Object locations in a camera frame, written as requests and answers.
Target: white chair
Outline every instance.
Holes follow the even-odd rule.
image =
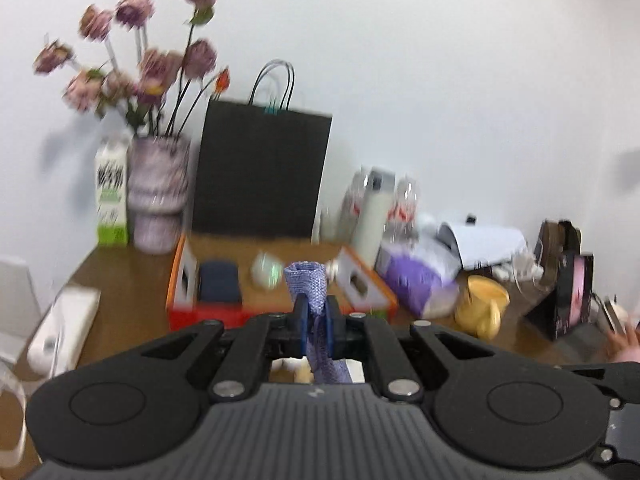
[[[41,318],[28,265],[0,256],[0,360],[15,364]]]

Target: mug handle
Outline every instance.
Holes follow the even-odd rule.
[[[484,341],[491,341],[500,331],[500,308],[496,301],[489,302],[489,315],[478,323],[478,337]]]

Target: lavender knit cloth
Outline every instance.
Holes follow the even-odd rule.
[[[311,310],[311,323],[307,333],[306,357],[316,384],[350,383],[351,376],[344,360],[333,361],[326,351],[326,323],[324,300],[326,300],[326,270],[316,262],[296,262],[284,269],[289,293],[305,294]]]

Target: white wall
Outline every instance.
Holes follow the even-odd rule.
[[[584,225],[594,287],[640,316],[640,0],[606,0],[611,92],[597,186]]]
[[[36,78],[31,63],[45,32],[104,60],[76,28],[88,4],[115,2],[0,0],[0,253],[31,262],[41,297],[94,245],[92,156],[121,123],[76,116],[58,99],[71,72]],[[189,15],[158,0],[151,42],[182,48]],[[604,0],[219,0],[202,34],[231,66],[229,97],[282,57],[298,76],[292,105],[333,113],[325,204],[365,164],[418,178],[431,212],[529,238],[545,217],[584,217],[604,129]],[[114,44],[133,67],[132,38],[116,30]]]

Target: orange box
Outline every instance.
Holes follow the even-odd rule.
[[[166,298],[171,330],[205,319],[219,319],[227,328],[236,328],[244,325],[251,316],[265,312],[290,312],[293,304],[284,277],[273,290],[264,290],[252,282],[250,269],[261,252],[276,256],[285,265],[305,260],[326,263],[340,255],[340,259],[345,261],[341,267],[346,290],[333,282],[329,284],[328,294],[336,296],[344,314],[357,310],[391,320],[398,310],[396,296],[373,270],[363,267],[350,248],[290,238],[262,240],[183,234],[175,253]],[[242,304],[198,301],[198,262],[205,260],[230,260],[238,265]]]

